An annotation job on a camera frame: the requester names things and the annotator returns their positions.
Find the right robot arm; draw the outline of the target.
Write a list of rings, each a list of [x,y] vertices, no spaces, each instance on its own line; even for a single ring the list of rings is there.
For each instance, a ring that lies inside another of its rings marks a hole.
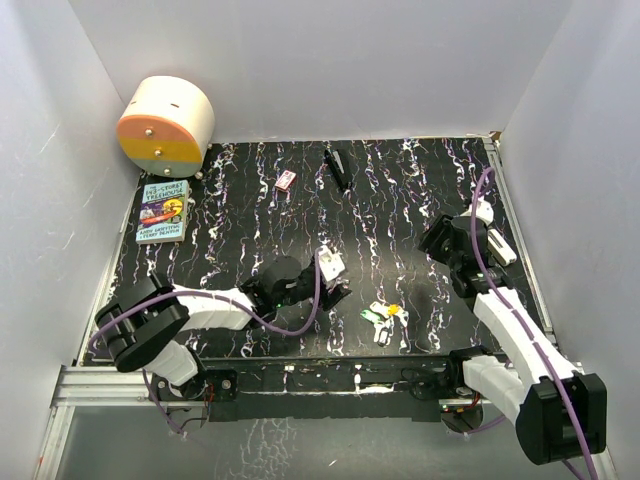
[[[582,374],[538,328],[506,272],[489,262],[488,230],[479,219],[441,214],[418,248],[449,269],[459,298],[500,344],[506,368],[483,346],[450,352],[446,385],[474,391],[514,426],[525,456],[536,465],[600,454],[606,448],[607,389]]]

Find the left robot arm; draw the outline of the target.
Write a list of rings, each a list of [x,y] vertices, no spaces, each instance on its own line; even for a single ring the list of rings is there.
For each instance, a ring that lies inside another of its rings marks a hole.
[[[186,399],[200,396],[207,376],[196,354],[177,342],[188,330],[241,331],[261,326],[286,337],[304,334],[320,311],[350,294],[342,256],[318,248],[307,267],[291,256],[227,290],[192,289],[151,273],[102,307],[93,341],[106,345],[121,373],[141,370],[168,381]]]

